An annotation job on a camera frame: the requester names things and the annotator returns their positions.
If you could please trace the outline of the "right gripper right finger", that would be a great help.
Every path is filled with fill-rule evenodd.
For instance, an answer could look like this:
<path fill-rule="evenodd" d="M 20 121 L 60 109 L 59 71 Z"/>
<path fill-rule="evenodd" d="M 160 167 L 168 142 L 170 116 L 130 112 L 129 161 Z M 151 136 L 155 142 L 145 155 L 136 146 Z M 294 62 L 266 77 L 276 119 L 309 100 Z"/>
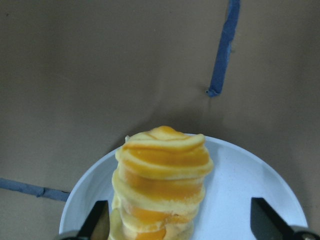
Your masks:
<path fill-rule="evenodd" d="M 262 197 L 252 197 L 250 229 L 257 240 L 290 240 L 294 230 Z"/>

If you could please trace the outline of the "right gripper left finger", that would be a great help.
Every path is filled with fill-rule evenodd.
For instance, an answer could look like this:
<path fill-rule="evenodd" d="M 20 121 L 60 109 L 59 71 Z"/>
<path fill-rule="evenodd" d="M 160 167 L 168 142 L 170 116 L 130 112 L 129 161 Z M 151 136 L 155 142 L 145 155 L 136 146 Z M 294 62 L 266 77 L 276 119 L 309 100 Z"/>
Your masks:
<path fill-rule="evenodd" d="M 79 230 L 80 240 L 107 240 L 110 233 L 109 203 L 98 200 Z"/>

